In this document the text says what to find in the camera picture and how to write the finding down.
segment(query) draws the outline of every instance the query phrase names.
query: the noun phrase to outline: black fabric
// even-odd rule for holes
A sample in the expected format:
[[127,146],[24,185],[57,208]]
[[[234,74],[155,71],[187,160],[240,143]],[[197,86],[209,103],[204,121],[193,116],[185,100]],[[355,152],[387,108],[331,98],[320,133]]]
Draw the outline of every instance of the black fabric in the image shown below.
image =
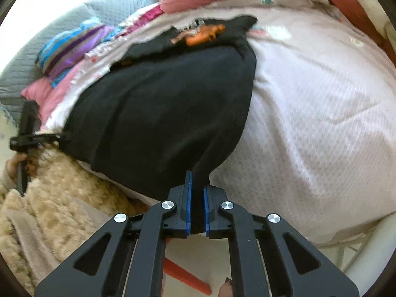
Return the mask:
[[[133,45],[82,93],[64,127],[70,140],[61,150],[157,200],[183,184],[189,169],[201,189],[245,126],[256,66],[246,31],[256,20],[206,19],[226,31],[194,47],[173,45],[175,28]],[[126,60],[133,65],[123,66]],[[199,191],[193,200],[193,209],[201,209]]]

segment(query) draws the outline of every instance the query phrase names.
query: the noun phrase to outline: textured white fabric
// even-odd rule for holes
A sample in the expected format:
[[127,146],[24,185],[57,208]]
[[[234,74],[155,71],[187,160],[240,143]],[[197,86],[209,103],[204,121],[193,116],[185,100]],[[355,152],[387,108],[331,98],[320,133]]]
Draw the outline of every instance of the textured white fabric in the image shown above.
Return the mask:
[[252,14],[258,24],[248,33],[257,56],[250,111],[235,151],[211,182],[251,213],[276,212],[318,243],[396,211],[393,64],[369,37],[332,19],[328,2],[327,13],[315,8],[324,0],[291,0],[289,8],[259,1],[161,16],[97,50],[99,60],[87,58],[47,127],[61,128],[79,93],[132,43],[195,18]]

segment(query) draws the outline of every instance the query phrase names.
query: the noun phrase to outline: silver screw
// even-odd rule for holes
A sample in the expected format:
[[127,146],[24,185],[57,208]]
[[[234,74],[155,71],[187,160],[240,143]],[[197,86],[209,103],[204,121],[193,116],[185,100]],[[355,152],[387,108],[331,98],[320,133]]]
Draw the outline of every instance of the silver screw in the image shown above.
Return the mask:
[[280,221],[280,216],[275,213],[272,213],[268,216],[268,221],[272,223],[278,223]]
[[231,210],[231,209],[234,207],[234,204],[233,204],[232,202],[229,202],[229,201],[224,201],[224,202],[221,204],[221,207],[222,207],[224,210]]
[[175,206],[175,204],[172,201],[164,201],[162,202],[161,205],[164,209],[169,210]]
[[114,221],[117,223],[123,223],[126,221],[126,219],[127,219],[127,216],[126,216],[126,214],[123,214],[123,213],[119,213],[114,217]]

